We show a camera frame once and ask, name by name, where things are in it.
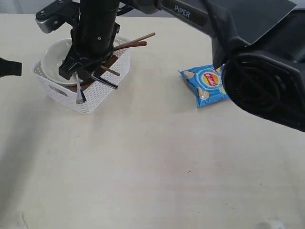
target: white table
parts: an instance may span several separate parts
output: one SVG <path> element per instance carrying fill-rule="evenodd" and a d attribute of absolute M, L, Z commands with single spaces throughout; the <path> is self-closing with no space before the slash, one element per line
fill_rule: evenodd
<path fill-rule="evenodd" d="M 48 99 L 30 68 L 69 26 L 0 15 L 0 228 L 267 229 L 305 227 L 305 135 L 231 101 L 196 107 L 178 70 L 210 64 L 210 39 L 176 19 L 118 18 L 152 31 L 118 91 L 88 116 Z"/>

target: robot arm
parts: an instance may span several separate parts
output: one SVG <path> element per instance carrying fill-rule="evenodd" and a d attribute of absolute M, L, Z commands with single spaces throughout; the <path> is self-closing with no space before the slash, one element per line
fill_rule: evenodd
<path fill-rule="evenodd" d="M 121 0 L 144 13 L 165 10 L 212 39 L 213 64 L 240 108 L 305 131 L 305 10 L 288 0 Z M 119 31 L 119 0 L 57 0 L 36 15 L 44 32 L 72 26 L 72 47 L 59 69 L 87 79 L 108 61 Z"/>

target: blue snack bag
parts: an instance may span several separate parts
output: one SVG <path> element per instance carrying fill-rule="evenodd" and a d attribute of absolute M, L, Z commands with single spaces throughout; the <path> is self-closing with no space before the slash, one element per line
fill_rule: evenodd
<path fill-rule="evenodd" d="M 213 65 L 206 65 L 180 72 L 196 95 L 199 107 L 229 98 L 221 80 L 222 69 L 223 67 L 214 69 Z"/>

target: table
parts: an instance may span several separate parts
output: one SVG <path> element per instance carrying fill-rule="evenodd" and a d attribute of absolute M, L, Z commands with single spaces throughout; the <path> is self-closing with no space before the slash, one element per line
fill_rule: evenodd
<path fill-rule="evenodd" d="M 305 227 L 304 134 L 229 100 L 197 108 L 179 76 L 212 62 L 206 35 L 173 18 L 118 18 L 122 36 L 157 35 L 83 116 L 31 74 L 69 26 L 44 34 L 34 19 L 0 15 L 0 56 L 23 62 L 22 77 L 0 79 L 1 229 L 19 211 L 28 229 Z"/>

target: lay's logo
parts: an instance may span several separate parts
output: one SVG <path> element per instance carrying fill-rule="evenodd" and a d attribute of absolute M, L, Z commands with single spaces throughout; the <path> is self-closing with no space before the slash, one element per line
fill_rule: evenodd
<path fill-rule="evenodd" d="M 203 74 L 203 82 L 208 86 L 215 87 L 219 84 L 219 78 L 216 74 L 207 72 Z"/>

